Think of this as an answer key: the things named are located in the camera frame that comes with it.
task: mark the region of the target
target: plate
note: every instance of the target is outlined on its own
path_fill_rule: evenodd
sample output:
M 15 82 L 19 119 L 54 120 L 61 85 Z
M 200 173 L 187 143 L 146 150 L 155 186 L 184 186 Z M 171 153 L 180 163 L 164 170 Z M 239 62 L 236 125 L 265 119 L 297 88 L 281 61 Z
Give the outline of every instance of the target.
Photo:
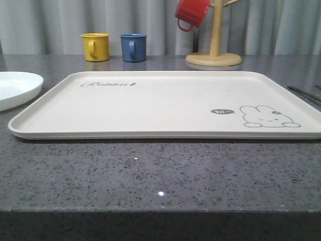
M 40 75 L 27 72 L 0 72 L 0 111 L 26 103 L 42 87 Z
M 9 129 L 25 139 L 316 139 L 321 113 L 254 72 L 80 72 Z

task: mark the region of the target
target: countertop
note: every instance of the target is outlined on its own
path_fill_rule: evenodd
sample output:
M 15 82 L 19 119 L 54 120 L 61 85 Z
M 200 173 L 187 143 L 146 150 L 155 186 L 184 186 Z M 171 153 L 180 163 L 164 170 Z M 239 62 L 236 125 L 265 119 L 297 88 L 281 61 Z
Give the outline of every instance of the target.
M 41 75 L 47 92 L 82 71 L 203 71 L 184 56 L 87 62 L 82 55 L 0 55 L 0 71 Z M 244 56 L 208 70 L 254 71 L 321 94 L 320 56 Z M 297 95 L 318 110 L 306 96 Z M 321 140 L 17 138 L 0 112 L 2 212 L 320 212 Z

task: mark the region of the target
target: yellow mug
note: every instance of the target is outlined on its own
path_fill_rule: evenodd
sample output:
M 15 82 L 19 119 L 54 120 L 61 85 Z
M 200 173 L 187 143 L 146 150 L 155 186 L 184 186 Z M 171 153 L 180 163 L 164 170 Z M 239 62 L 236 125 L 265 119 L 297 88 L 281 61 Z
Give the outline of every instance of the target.
M 82 34 L 85 59 L 87 61 L 105 61 L 109 59 L 109 34 Z

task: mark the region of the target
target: gray curtain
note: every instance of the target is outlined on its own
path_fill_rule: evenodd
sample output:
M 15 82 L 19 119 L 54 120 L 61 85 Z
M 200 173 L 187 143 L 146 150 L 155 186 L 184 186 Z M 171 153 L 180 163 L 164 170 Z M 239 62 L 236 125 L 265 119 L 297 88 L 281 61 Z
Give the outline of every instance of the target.
M 148 55 L 208 52 L 213 10 L 199 29 L 177 27 L 178 0 L 0 0 L 4 54 L 82 54 L 82 33 L 144 32 Z M 320 54 L 320 0 L 243 0 L 224 8 L 221 51 L 240 55 Z

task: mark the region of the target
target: blue mug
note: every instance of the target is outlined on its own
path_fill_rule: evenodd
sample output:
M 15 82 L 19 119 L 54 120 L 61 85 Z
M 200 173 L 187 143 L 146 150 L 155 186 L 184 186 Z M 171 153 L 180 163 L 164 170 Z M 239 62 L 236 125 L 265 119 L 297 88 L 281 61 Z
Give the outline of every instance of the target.
M 146 34 L 122 34 L 122 59 L 127 62 L 146 60 Z

